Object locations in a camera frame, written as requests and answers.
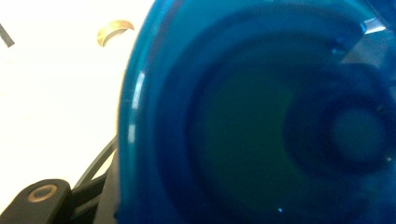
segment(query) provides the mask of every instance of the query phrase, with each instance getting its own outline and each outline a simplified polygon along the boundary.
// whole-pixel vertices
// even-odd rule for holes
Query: blue bucket
[[[119,222],[394,221],[395,18],[157,0],[122,87]]]

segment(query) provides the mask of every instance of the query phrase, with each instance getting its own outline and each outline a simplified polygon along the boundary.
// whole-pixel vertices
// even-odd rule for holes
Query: translucent blue plastic
[[[119,223],[394,222],[395,19],[157,0],[122,87]]]

